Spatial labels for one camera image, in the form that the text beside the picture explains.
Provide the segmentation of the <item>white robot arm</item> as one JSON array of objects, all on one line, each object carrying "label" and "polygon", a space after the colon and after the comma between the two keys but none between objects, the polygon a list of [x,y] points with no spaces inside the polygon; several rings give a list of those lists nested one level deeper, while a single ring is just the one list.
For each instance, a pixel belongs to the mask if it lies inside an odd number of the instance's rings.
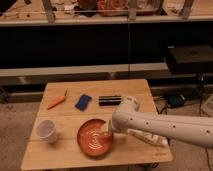
[{"label": "white robot arm", "polygon": [[124,97],[109,119],[108,129],[115,133],[141,130],[213,149],[213,118],[159,115],[139,112],[138,109],[135,97]]}]

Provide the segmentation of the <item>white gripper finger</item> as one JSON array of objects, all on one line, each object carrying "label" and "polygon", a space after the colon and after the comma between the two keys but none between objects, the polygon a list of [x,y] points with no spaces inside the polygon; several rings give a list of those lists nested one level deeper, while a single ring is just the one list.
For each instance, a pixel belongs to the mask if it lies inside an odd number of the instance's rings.
[{"label": "white gripper finger", "polygon": [[105,123],[101,126],[100,130],[101,130],[102,133],[108,132],[108,131],[109,131],[109,123],[108,123],[108,122],[105,122]]}]

